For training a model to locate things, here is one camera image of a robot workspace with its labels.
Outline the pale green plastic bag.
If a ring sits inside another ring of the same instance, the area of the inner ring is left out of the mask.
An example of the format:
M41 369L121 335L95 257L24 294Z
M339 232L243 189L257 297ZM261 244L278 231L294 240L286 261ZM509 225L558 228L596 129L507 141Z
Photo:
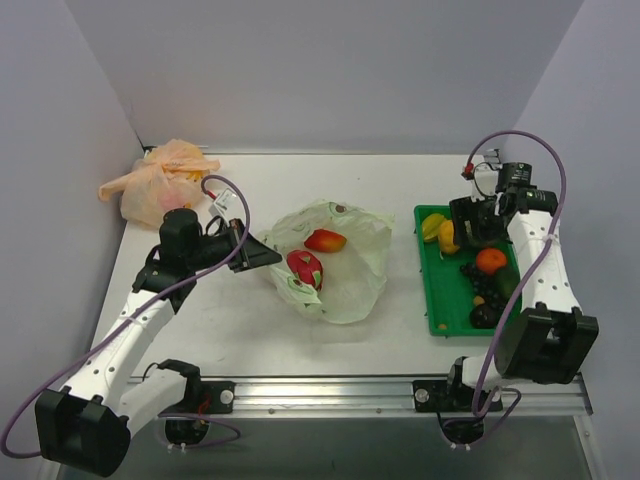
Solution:
M333 324L351 324L373 310L386 282L387 259L395 218L343 202L320 200L286 215L257 238L283 257L308 248L304 242L324 229L346 238L335 253L312 255L323 267L317 291L296 277L286 261L262 268L280 298L301 316Z

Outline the red orange mango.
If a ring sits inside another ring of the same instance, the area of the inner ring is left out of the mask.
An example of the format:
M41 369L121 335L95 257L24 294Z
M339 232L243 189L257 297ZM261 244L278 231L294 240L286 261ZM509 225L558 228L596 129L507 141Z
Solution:
M343 235L327 229L316 229L303 242L308 250L320 253L338 253L347 244Z

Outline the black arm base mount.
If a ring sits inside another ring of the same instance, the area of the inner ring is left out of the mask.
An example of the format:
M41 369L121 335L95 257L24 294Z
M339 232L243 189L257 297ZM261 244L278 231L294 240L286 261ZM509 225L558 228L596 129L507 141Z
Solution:
M462 383L462 360L446 377L412 381L414 410L419 413L471 413L474 389Z

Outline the pink dragon fruit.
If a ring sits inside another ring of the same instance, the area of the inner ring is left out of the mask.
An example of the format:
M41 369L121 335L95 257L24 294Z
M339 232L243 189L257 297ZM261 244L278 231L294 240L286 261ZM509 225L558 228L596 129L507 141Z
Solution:
M286 256L286 263L293 275L317 292L322 290L324 268L320 260L306 250L294 250Z

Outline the yellow green starfruit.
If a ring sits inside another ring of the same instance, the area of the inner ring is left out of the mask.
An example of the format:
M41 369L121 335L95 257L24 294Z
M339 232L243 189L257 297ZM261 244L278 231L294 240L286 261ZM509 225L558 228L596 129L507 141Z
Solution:
M421 237L424 243L437 240L440 226L447 220L441 213L431 213L421 223Z

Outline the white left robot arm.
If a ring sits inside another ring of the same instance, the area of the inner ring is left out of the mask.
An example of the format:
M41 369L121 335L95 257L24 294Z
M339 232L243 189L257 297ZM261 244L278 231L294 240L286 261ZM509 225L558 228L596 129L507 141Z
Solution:
M193 210L167 213L159 243L108 334L62 387L38 396L35 417L42 456L108 477L123 462L133 437L161 413L181 421L193 417L205 400L197 366L166 360L130 387L133 370L183 306L198 277L222 266L238 273L281 259L239 219L207 235Z

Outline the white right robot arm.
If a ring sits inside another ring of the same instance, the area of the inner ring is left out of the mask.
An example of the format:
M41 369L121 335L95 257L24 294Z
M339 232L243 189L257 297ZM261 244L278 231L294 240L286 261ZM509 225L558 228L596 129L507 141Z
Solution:
M446 402L465 409L480 391L519 381L568 384L579 373L599 334L582 311L565 269L559 235L561 197L531 182L527 163L510 162L497 173L494 194L451 201L454 241L467 248L510 243L519 282L506 308L520 309L498 323L484 357L463 360L461 374L443 385Z

